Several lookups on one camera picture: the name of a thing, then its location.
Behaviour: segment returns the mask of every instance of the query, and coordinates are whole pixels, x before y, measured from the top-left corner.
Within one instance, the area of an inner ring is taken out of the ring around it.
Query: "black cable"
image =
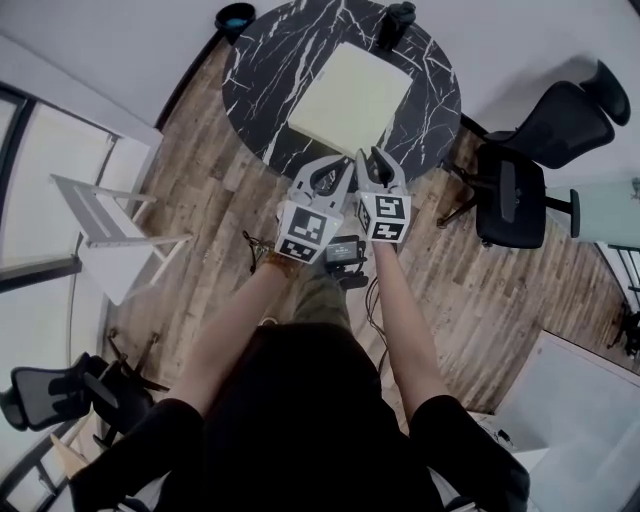
[[[249,233],[247,233],[246,231],[242,232],[242,236],[245,238],[245,240],[249,244],[249,249],[251,250],[252,263],[251,263],[251,267],[249,267],[249,272],[251,272],[251,274],[253,275],[256,271],[256,268],[258,267],[258,261],[260,260],[260,258],[262,258],[265,252],[273,248],[273,243],[264,242],[258,238],[255,238],[249,235]]]

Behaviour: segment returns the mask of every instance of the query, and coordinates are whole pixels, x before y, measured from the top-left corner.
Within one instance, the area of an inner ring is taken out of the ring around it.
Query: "mesh office chair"
[[[591,79],[581,82],[580,87],[600,105],[614,123],[624,126],[629,122],[629,96],[604,62],[598,61],[596,74]]]
[[[85,353],[67,369],[14,368],[12,387],[0,393],[0,408],[9,424],[17,430],[40,431],[87,415],[93,404],[96,414],[110,427],[104,439],[94,436],[101,447],[111,446],[117,433],[129,432],[153,407],[153,398],[145,388],[168,388],[140,376],[157,335],[151,337],[143,357],[131,369],[127,356],[111,339],[116,334],[112,330],[108,337],[117,357],[110,364]]]
[[[587,93],[571,82],[557,82],[517,130],[489,133],[484,139],[559,169],[614,137],[611,122]]]
[[[94,394],[105,396],[113,403],[91,371],[96,371],[95,366],[86,353],[71,368],[63,370],[14,368],[12,387],[0,394],[5,418],[17,430],[37,432],[85,416]]]
[[[476,208],[476,232],[483,245],[537,249],[544,242],[546,208],[571,216],[571,236],[580,234],[580,200],[571,190],[571,201],[546,197],[544,174],[534,162],[519,153],[483,144],[477,151],[478,174],[448,162],[445,168],[473,188],[473,197],[437,226],[446,228]]]

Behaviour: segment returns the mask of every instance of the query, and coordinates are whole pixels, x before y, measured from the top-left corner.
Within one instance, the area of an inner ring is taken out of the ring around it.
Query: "white folding chair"
[[[171,260],[192,236],[144,235],[136,222],[149,204],[157,201],[155,197],[109,190],[55,174],[51,177],[84,235],[78,251],[83,266],[116,305],[155,285]],[[142,205],[131,218],[116,198],[141,201]],[[168,255],[164,255],[156,247],[171,243],[175,243],[175,246]],[[133,289],[152,254],[160,260],[160,267],[147,284]]]

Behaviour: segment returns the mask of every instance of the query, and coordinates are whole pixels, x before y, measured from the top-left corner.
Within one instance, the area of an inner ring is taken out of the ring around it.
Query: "wood plank flooring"
[[[134,361],[150,333],[161,334],[146,376],[169,386],[203,319],[249,277],[251,256],[242,230],[274,239],[275,209],[289,187],[243,146],[227,120],[221,82],[228,51],[220,44],[189,85],[144,185],[144,193],[161,199],[145,229],[189,231],[194,238],[160,285],[108,313],[107,328],[123,333],[123,348]],[[478,144],[461,130],[452,149],[459,165],[473,170]],[[410,189],[413,227],[400,258],[435,336],[447,384],[465,406],[495,409],[541,329],[638,372],[620,346],[606,349],[620,322],[623,297],[591,244],[571,240],[548,219],[540,250],[485,249],[473,213],[446,230],[435,226],[436,218],[470,192],[456,178],[434,169]],[[359,233],[352,206],[343,226],[349,230]],[[366,322],[364,292],[348,293],[352,328],[377,363],[383,344]],[[291,302],[291,297],[281,301],[276,313],[282,321]],[[379,310],[376,316],[380,321]],[[383,385],[406,428],[388,365]]]

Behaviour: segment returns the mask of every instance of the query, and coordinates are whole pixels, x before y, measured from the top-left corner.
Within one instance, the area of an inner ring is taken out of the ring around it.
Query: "round table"
[[[290,129],[287,119],[342,42],[413,78],[378,143],[403,167],[407,182],[447,155],[460,124],[456,75],[442,49],[416,23],[392,52],[379,50],[375,42],[385,9],[368,0],[296,0],[258,18],[240,36],[225,65],[224,105],[245,145],[275,172],[294,178],[302,165],[336,154]]]

